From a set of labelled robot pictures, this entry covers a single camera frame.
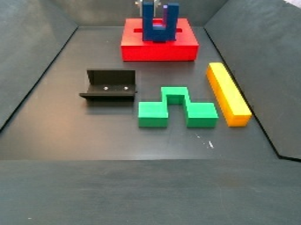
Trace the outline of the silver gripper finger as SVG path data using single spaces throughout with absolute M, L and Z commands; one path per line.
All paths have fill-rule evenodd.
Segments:
M 140 17 L 141 17 L 141 2 L 143 2 L 143 0 L 135 0 L 135 5 L 136 5 L 137 8 L 139 8 L 139 14 L 140 14 Z
M 156 9 L 160 6 L 160 0 L 153 0 L 153 9 Z

